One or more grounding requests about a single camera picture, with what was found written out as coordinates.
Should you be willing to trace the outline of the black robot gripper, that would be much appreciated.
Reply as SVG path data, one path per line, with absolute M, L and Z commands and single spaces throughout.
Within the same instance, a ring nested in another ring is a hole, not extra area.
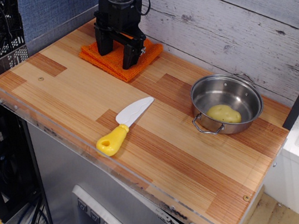
M 101 56 L 112 52 L 113 41 L 124 46 L 123 69 L 128 70 L 137 64 L 146 36 L 139 28 L 142 0 L 99 0 L 95 13 L 95 37 Z

